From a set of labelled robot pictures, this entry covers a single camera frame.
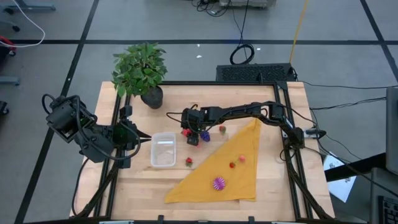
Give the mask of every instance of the white paper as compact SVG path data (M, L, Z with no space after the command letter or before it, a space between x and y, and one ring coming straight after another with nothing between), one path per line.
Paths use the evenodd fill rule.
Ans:
M342 165L344 164L341 161L334 158L333 156L327 155L325 161L323 162L323 170L328 170ZM338 199L342 200L344 203L346 203L349 193L353 188L355 178L356 176L353 176L346 179L328 182L329 192L336 196Z

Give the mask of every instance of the computer monitor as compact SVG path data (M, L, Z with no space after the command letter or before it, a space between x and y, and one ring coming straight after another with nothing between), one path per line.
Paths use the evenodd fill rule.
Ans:
M398 88L387 88L386 168L398 175Z

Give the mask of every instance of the white cable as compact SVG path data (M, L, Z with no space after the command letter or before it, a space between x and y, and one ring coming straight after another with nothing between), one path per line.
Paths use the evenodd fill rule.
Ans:
M12 0L12 1L13 1L13 2L15 3L15 5L18 7L18 9L21 11L21 13L26 17L26 19L29 20L31 23L33 23L33 25L35 25L37 28L39 28L39 29L42 31L43 37L42 37L42 39L41 39L38 43L36 43L36 44L29 44L29 45L23 45L23 46L15 46L15 45L6 44L6 43L1 42L1 41L0 41L0 44L3 44L3 45L5 45L5 46L7 46L7 47L17 47L17 48L22 48L22 47L33 47L33 46L37 46L37 45L41 44L41 43L43 42L43 40L44 40L44 37L45 37L45 32L44 32L44 30L43 30L42 28L40 28L36 23L34 23L31 19L29 19L29 17L27 17L27 16L25 15L24 11L19 7L18 3L15 2L15 0Z

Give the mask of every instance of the green leaves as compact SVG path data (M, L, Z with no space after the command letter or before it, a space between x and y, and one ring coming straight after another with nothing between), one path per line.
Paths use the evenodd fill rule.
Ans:
M152 69L150 69L150 68L144 68L144 73L145 73L145 75L149 75L149 74L152 73Z
M119 94L119 96L123 96L125 92L126 92L125 87L122 86L122 85L118 85L118 94Z
M156 45L132 45L125 52L113 54L116 65L112 82L119 96L144 95L162 82L167 69L161 56L166 51L155 48Z

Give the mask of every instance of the purple toy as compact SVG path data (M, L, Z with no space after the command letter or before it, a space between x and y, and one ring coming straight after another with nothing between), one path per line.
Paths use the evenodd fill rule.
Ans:
M225 180L221 177L217 177L213 181L213 187L215 190L223 190L225 188Z
M200 138L204 140L205 142L210 142L210 134L208 131L205 131L204 133L200 134Z

